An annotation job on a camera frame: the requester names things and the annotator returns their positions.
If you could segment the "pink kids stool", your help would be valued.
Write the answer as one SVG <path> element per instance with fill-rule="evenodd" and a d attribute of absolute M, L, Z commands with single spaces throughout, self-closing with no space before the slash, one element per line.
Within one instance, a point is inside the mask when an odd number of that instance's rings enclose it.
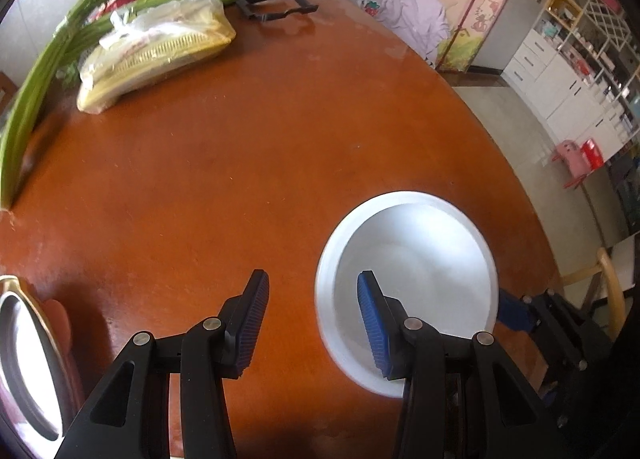
<path fill-rule="evenodd" d="M 556 145 L 551 156 L 551 161 L 562 161 L 570 173 L 570 178 L 563 185 L 565 189 L 576 188 L 582 185 L 592 171 L 591 165 L 575 141 L 563 140 Z"/>

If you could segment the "bag of yellow noodles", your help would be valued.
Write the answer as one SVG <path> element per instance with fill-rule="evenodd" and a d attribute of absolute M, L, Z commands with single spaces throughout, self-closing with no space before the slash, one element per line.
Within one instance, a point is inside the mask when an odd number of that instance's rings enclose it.
<path fill-rule="evenodd" d="M 145 9 L 116 24 L 85 58 L 77 109 L 99 114 L 122 95 L 219 55 L 234 39 L 221 0 L 171 0 Z"/>

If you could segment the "black folding bracket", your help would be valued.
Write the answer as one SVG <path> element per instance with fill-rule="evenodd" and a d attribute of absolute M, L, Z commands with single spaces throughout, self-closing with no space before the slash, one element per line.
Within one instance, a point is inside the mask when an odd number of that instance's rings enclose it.
<path fill-rule="evenodd" d="M 236 0 L 236 6 L 248 20 L 259 23 L 277 21 L 289 16 L 314 14 L 319 5 L 310 0 Z"/>

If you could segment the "brown wooden chair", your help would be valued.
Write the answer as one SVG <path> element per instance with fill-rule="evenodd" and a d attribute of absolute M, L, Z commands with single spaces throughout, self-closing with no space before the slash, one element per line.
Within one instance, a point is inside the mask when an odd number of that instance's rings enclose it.
<path fill-rule="evenodd" d="M 3 72 L 0 71 L 0 111 L 3 112 L 9 106 L 10 101 L 17 92 L 15 83 Z"/>

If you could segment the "large white paper bowl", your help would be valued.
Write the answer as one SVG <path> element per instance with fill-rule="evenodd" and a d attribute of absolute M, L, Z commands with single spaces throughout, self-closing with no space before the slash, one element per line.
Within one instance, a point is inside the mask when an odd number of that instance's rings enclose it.
<path fill-rule="evenodd" d="M 314 305 L 326 350 L 363 389 L 390 398 L 404 390 L 375 366 L 357 300 L 357 278 L 372 271 L 384 294 L 444 335 L 492 331 L 498 274 L 488 244 L 449 202 L 417 191 L 371 198 L 334 228 L 321 253 Z"/>

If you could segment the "long celery bunch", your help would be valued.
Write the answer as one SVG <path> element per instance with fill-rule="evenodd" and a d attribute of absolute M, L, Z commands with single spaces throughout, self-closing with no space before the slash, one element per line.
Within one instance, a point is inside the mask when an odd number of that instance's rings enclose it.
<path fill-rule="evenodd" d="M 1 208 L 9 211 L 18 184 L 29 136 L 34 129 L 44 96 L 70 42 L 87 18 L 107 0 L 78 0 L 58 24 L 18 90 L 1 134 Z"/>

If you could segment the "light wooden chair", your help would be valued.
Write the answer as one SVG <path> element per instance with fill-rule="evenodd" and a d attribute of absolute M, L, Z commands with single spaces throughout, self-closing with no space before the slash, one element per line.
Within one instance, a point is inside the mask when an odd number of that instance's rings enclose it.
<path fill-rule="evenodd" d="M 605 301 L 606 305 L 608 305 L 608 335 L 612 341 L 615 341 L 620 335 L 627 318 L 624 291 L 608 252 L 604 248 L 597 249 L 596 259 L 596 263 L 590 267 L 563 275 L 561 283 L 564 287 L 567 287 L 588 278 L 591 279 L 587 293 L 582 300 L 582 305 L 580 305 L 580 310 L 584 314 L 590 312 L 601 290 L 605 291 Z"/>

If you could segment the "lilac cloth on chair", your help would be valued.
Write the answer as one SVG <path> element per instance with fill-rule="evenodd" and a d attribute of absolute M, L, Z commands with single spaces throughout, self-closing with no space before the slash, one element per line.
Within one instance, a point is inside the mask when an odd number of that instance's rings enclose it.
<path fill-rule="evenodd" d="M 439 0 L 348 0 L 396 34 L 432 68 L 450 25 Z"/>

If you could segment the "red plastic stool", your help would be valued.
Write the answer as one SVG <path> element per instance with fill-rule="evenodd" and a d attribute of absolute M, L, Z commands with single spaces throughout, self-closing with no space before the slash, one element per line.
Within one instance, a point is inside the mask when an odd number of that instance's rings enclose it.
<path fill-rule="evenodd" d="M 591 172 L 597 171 L 603 166 L 604 158 L 602 151 L 592 138 L 587 138 L 582 143 L 580 150 L 582 150 L 582 155 L 585 157 Z"/>

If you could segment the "white shelf cabinet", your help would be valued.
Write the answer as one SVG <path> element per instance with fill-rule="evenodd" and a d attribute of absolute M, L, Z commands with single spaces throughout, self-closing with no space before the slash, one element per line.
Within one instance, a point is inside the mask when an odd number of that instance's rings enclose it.
<path fill-rule="evenodd" d="M 554 141 L 608 160 L 639 133 L 639 37 L 619 0 L 546 0 L 502 78 Z"/>

